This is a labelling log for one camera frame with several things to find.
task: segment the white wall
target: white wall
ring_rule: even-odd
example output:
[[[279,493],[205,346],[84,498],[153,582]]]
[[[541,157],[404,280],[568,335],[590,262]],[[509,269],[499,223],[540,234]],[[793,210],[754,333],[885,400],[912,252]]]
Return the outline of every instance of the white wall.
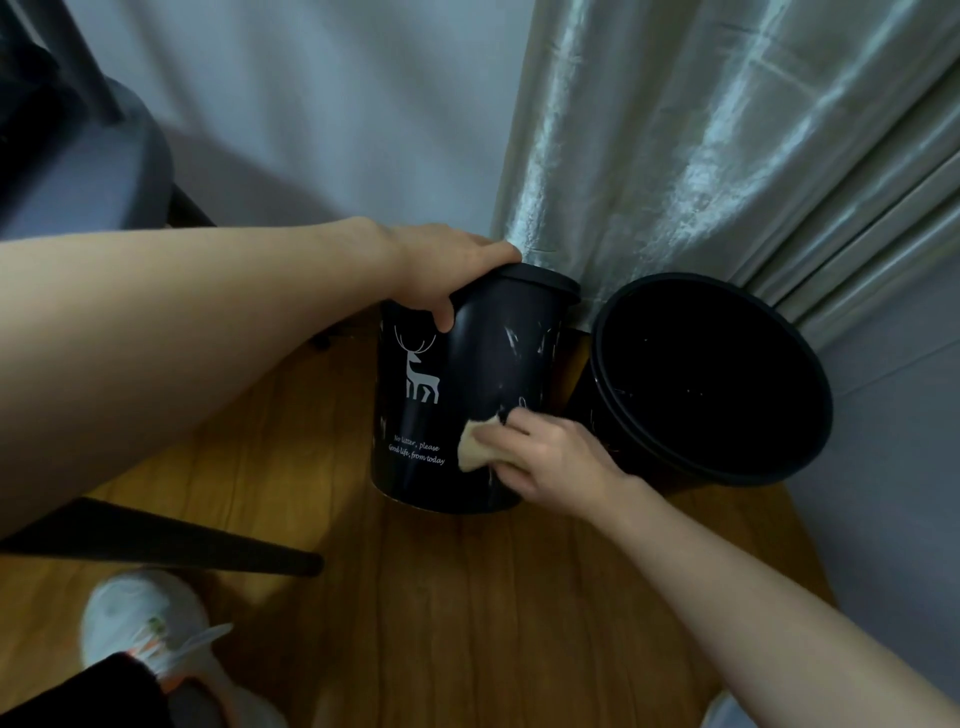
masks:
[[[960,257],[824,354],[833,434],[789,482],[840,608],[960,701]]]
[[[70,0],[221,225],[489,230],[533,0]]]

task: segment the shoe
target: shoe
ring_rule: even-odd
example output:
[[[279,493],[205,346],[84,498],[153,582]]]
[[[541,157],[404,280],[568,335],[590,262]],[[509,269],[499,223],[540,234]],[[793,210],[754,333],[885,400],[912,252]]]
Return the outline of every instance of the shoe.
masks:
[[[721,691],[710,701],[700,728],[756,728],[730,691]]]
[[[230,728],[287,728],[270,702],[233,683],[210,644],[232,624],[210,626],[200,598],[161,570],[127,571],[93,590],[81,623],[84,668],[116,652],[147,666],[170,693],[196,680],[217,700]]]

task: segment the hand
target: hand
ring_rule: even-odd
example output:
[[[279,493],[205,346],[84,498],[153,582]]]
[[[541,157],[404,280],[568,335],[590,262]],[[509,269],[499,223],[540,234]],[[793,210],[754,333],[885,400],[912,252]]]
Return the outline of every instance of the hand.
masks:
[[[441,333],[453,328],[451,293],[494,268],[522,260],[520,251],[506,241],[494,243],[448,225],[390,228],[387,234],[404,261],[400,286],[391,298],[407,308],[430,311]]]
[[[503,483],[530,500],[597,523],[617,507],[619,494],[643,485],[626,475],[587,429],[570,420],[517,407],[506,425],[473,431],[484,445],[506,450],[526,466],[493,468]]]

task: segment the black trash can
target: black trash can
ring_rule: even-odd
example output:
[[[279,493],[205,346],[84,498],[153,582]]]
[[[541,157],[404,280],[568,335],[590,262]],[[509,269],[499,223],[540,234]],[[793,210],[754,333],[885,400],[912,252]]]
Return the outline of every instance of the black trash can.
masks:
[[[404,503],[442,513],[486,513],[519,497],[489,468],[461,473],[467,420],[503,420],[541,408],[576,281],[525,263],[498,268],[451,297],[456,323],[438,333],[431,315],[381,306],[373,418],[373,484]]]
[[[627,473],[671,492],[775,483],[830,433],[827,377],[773,308],[720,280],[635,280],[593,326],[590,359],[564,415]]]

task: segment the chair leg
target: chair leg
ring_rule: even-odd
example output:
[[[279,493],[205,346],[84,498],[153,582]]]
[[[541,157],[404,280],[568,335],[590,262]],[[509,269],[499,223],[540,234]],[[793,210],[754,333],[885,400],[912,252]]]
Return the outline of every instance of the chair leg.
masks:
[[[316,576],[324,567],[317,553],[87,497],[0,540],[0,552],[292,576]]]
[[[213,221],[206,216],[186,192],[174,184],[170,194],[170,207],[167,212],[167,224],[171,228],[216,228]]]

